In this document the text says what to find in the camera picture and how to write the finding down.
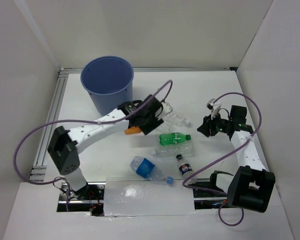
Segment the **orange plastic bottle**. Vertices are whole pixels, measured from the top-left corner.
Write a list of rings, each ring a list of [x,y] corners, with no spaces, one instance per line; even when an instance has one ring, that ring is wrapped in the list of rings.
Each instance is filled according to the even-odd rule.
[[[134,135],[134,134],[139,134],[141,132],[142,130],[138,126],[130,127],[124,131],[126,135]]]

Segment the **green plastic bottle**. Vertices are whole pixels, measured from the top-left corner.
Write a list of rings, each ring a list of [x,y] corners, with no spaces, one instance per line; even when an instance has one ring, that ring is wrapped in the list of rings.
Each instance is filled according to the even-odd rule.
[[[190,134],[181,132],[164,133],[159,135],[159,143],[162,146],[181,144],[192,139]]]

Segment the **clear ribbed plastic bottle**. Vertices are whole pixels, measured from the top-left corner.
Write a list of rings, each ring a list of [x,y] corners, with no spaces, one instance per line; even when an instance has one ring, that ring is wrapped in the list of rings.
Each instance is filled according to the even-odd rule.
[[[160,146],[151,151],[153,157],[161,159],[174,159],[177,155],[193,157],[194,153],[195,148],[191,142]]]

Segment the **crushed bottle blue label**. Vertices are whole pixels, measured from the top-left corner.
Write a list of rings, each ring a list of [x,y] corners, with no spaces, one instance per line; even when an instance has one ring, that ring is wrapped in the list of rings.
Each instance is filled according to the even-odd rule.
[[[174,178],[165,175],[154,163],[142,156],[135,156],[129,164],[130,168],[140,177],[154,183],[172,186]]]

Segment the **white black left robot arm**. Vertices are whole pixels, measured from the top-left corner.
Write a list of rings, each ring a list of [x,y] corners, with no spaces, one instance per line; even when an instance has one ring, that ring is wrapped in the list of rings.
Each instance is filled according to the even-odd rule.
[[[80,169],[79,154],[94,143],[126,130],[139,129],[144,135],[159,127],[163,117],[172,111],[165,101],[149,95],[145,100],[127,101],[94,121],[79,127],[57,127],[47,151],[58,172],[69,183],[71,194],[78,200],[88,197],[91,188]]]

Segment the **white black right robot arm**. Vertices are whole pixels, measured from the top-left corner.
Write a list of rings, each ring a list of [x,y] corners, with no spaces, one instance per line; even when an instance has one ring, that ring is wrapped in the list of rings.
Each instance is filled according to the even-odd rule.
[[[227,202],[232,207],[239,207],[259,213],[266,211],[275,185],[274,173],[267,171],[260,160],[252,139],[253,128],[246,124],[247,108],[232,105],[228,118],[219,113],[221,104],[209,103],[211,114],[203,118],[197,131],[206,137],[224,133],[237,149],[238,170],[235,174],[214,171],[210,176],[208,190],[213,196],[227,194]]]

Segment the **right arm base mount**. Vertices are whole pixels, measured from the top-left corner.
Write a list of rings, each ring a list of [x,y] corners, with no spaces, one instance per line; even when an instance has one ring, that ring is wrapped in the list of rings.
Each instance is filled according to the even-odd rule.
[[[192,191],[195,210],[218,209],[227,202],[227,197],[219,193],[223,190],[216,187],[216,177],[217,175],[212,173],[209,178],[198,178],[195,183],[190,184],[194,187]]]

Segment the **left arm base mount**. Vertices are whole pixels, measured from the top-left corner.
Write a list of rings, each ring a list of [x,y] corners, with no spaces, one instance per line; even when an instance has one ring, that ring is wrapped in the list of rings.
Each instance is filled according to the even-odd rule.
[[[94,217],[104,217],[105,182],[89,182],[87,193],[77,196],[73,190],[67,194],[68,185],[63,182],[59,189],[56,211],[58,213],[87,212]]]

